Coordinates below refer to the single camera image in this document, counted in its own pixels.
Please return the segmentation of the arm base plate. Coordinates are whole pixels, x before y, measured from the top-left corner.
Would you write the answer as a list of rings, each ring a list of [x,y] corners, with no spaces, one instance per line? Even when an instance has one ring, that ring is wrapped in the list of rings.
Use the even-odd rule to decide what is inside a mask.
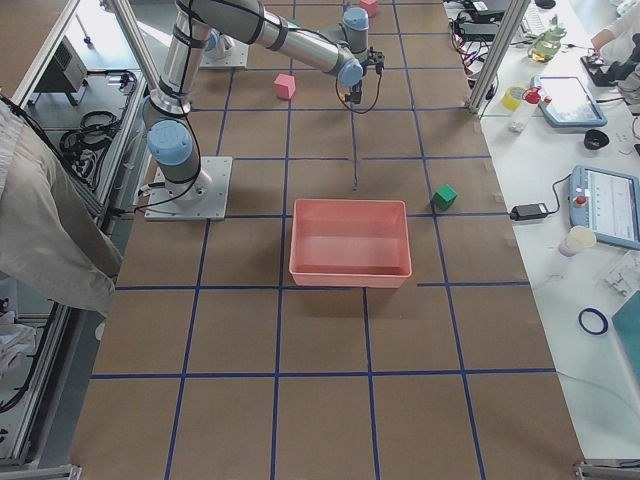
[[[201,69],[228,70],[245,69],[248,63],[249,46],[240,42],[235,42],[233,53],[221,61],[211,61],[204,55],[200,62]]]
[[[166,181],[157,167],[154,182],[161,186],[150,190],[144,218],[148,221],[224,220],[232,165],[232,157],[204,156],[193,186],[190,182],[179,185]]]

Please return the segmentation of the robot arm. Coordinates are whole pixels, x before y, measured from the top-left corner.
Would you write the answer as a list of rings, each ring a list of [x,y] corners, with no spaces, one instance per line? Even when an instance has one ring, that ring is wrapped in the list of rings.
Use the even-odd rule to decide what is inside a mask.
[[[348,92],[347,106],[359,104],[368,69],[384,69],[384,55],[368,41],[369,17],[347,9],[340,23],[320,31],[295,25],[259,1],[179,1],[163,73],[143,106],[147,147],[162,176],[161,198],[144,206],[153,219],[221,219],[227,202],[226,172],[212,173],[225,157],[205,158],[188,115],[200,62],[214,33],[246,45],[258,44],[335,78]]]
[[[229,57],[235,49],[235,41],[216,29],[210,31],[204,48],[204,56],[211,61],[221,61]]]

